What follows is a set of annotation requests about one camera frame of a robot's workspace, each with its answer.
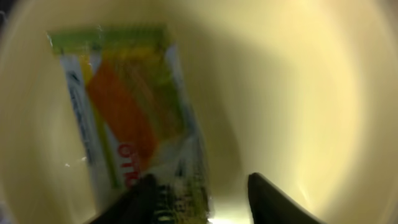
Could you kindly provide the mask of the green snack wrapper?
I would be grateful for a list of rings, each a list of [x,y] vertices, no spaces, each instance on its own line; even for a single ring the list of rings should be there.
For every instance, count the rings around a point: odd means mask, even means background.
[[[206,223],[206,171],[176,45],[161,24],[51,31],[96,206],[157,179],[153,223]]]

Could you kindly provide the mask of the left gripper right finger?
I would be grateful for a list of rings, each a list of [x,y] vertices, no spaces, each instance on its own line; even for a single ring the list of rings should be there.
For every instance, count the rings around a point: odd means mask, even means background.
[[[254,224],[321,224],[260,173],[248,176],[248,200]]]

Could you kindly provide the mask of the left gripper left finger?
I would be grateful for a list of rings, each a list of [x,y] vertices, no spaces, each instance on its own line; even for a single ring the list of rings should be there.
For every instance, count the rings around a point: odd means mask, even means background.
[[[157,197],[157,180],[148,174],[89,224],[149,224]]]

